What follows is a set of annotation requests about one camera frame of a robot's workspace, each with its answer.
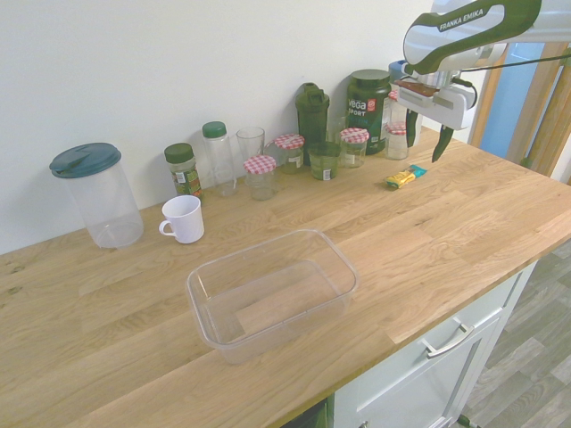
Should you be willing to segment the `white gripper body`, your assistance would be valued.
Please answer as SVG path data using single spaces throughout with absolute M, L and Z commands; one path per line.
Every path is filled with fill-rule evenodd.
M 475 91 L 456 84 L 443 87 L 431 96 L 400 87 L 398 102 L 409 110 L 454 130 L 469 127 L 476 112 Z

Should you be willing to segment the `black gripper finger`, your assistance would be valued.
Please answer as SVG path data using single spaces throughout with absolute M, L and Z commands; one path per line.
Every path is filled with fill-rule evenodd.
M 420 138 L 422 119 L 416 111 L 407 109 L 405 118 L 406 142 L 409 148 L 413 147 Z
M 449 128 L 445 125 L 441 125 L 439 139 L 432 155 L 432 162 L 437 162 L 441 158 L 448 144 L 451 141 L 452 135 L 453 135 L 452 128 Z

